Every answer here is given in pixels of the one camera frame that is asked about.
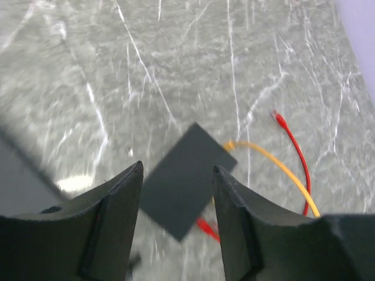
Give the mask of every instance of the yellow cable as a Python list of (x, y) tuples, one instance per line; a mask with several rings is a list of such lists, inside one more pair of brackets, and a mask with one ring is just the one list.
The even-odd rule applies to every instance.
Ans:
[(238, 146), (246, 147), (246, 148), (253, 148), (260, 153), (262, 153), (265, 157), (269, 158), (272, 162), (274, 162), (284, 173), (288, 175), (288, 177), (291, 178), (291, 180), (295, 183), (295, 185), (299, 188), (299, 190), (302, 192), (304, 197), (306, 198), (307, 203), (309, 204), (313, 214), (315, 217), (320, 217), (320, 213), (318, 211), (318, 208), (316, 207), (313, 199), (311, 198), (310, 194), (307, 192), (304, 185), (301, 183), (301, 181), (284, 165), (281, 163), (280, 160), (278, 160), (275, 156), (267, 152), (265, 149), (261, 148), (260, 146), (256, 145), (255, 143), (251, 142), (227, 142), (223, 147), (226, 151), (231, 151), (235, 149)]

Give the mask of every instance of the marble surface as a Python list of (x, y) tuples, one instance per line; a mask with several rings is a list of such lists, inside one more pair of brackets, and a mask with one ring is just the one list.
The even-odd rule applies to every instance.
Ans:
[[(273, 108), (321, 213), (375, 211), (374, 107), (333, 1), (0, 2), (0, 122), (71, 197), (138, 159), (147, 176), (194, 121), (304, 181)], [(233, 154), (241, 182), (302, 211), (272, 163)], [(134, 280), (224, 280), (219, 245), (196, 228), (178, 244), (140, 212), (133, 250)]]

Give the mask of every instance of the black square object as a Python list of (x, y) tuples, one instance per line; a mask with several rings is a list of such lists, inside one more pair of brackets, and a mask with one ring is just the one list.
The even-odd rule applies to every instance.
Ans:
[(145, 180), (140, 208), (181, 241), (213, 196), (212, 169), (237, 164), (198, 124), (189, 127)]

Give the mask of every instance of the bright light spot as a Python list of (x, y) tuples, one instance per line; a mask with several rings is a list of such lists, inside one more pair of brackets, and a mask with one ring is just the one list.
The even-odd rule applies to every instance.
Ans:
[(66, 179), (58, 180), (56, 182), (57, 186), (60, 187), (62, 191), (65, 192), (75, 192), (80, 190), (85, 190), (92, 186), (94, 178), (86, 175), (76, 175), (68, 177)]

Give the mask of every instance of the red cable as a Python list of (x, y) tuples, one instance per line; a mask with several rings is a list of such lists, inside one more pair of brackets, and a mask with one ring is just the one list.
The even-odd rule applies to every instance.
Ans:
[[(275, 117), (276, 121), (279, 123), (280, 127), (282, 127), (288, 134), (289, 138), (291, 139), (294, 147), (295, 147), (295, 150), (297, 150), (297, 153), (298, 153), (298, 156), (302, 162), (302, 165), (304, 167), (304, 171), (305, 171), (305, 177), (306, 177), (306, 189), (307, 189), (307, 192), (309, 194), (311, 194), (311, 182), (310, 182), (310, 174), (309, 174), (309, 169), (307, 167), (307, 164), (306, 164), (306, 161), (305, 161), (305, 158), (304, 158), (304, 155), (302, 154), (302, 151), (301, 149), (299, 148), (298, 146), (298, 143), (297, 141), (295, 140), (291, 130), (289, 130), (288, 128), (288, 124), (287, 122), (285, 121), (285, 119), (281, 116), (281, 114), (279, 114), (276, 110), (273, 110), (272, 111), (272, 115)], [(303, 215), (307, 215), (309, 211), (309, 204), (307, 203), (307, 201), (305, 202), (305, 208), (304, 208), (304, 212), (303, 212)]]
[(218, 234), (212, 229), (212, 227), (205, 221), (203, 218), (197, 219), (198, 227), (205, 232), (208, 236), (213, 237), (217, 242), (220, 242), (220, 237)]

